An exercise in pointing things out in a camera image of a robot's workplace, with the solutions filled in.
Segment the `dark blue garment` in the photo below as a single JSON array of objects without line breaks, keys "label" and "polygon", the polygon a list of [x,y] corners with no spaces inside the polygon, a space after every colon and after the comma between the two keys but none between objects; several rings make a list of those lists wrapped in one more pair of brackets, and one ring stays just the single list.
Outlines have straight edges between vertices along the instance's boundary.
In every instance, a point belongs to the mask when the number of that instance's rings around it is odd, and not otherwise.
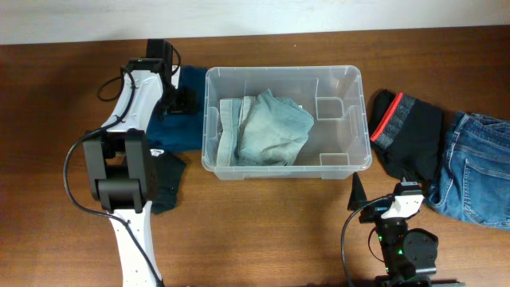
[{"label": "dark blue garment", "polygon": [[164,120],[160,120],[155,108],[147,126],[150,148],[172,153],[202,149],[206,72],[207,68],[202,67],[182,68],[178,87],[196,96],[197,112],[191,115],[166,115]]}]

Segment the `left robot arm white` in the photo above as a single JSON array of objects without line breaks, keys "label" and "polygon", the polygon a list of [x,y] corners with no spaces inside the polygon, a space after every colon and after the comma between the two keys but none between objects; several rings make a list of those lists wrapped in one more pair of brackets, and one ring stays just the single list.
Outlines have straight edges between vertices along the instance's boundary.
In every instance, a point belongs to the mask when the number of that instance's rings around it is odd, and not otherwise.
[{"label": "left robot arm white", "polygon": [[78,143],[84,148],[92,197],[100,217],[112,224],[124,286],[161,286],[151,234],[151,206],[158,191],[155,159],[147,127],[153,116],[193,115],[195,95],[179,87],[181,56],[164,39],[150,39],[144,57],[120,69],[122,87],[116,106],[100,128]]}]

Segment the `light grey-blue jeans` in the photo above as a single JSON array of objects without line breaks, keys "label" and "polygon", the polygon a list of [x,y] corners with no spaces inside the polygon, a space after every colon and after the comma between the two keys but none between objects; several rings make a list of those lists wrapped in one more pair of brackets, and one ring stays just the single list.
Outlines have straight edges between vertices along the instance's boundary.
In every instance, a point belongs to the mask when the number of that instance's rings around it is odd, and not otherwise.
[{"label": "light grey-blue jeans", "polygon": [[268,89],[257,96],[222,99],[219,112],[219,167],[292,166],[314,125],[309,112]]}]

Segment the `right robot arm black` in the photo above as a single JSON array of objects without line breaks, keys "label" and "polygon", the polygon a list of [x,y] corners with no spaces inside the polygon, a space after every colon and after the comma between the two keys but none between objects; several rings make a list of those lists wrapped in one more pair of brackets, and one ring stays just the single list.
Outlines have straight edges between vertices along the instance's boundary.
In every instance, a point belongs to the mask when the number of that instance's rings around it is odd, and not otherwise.
[{"label": "right robot arm black", "polygon": [[375,278],[375,285],[391,286],[464,286],[455,280],[433,281],[437,273],[438,237],[420,228],[410,229],[407,221],[419,213],[424,196],[420,185],[403,180],[391,194],[368,200],[359,176],[352,177],[351,195],[347,209],[351,212],[341,233],[341,261],[347,283],[355,283],[349,273],[345,252],[347,228],[358,215],[359,222],[373,223],[372,234],[378,235],[382,263],[386,274]]}]

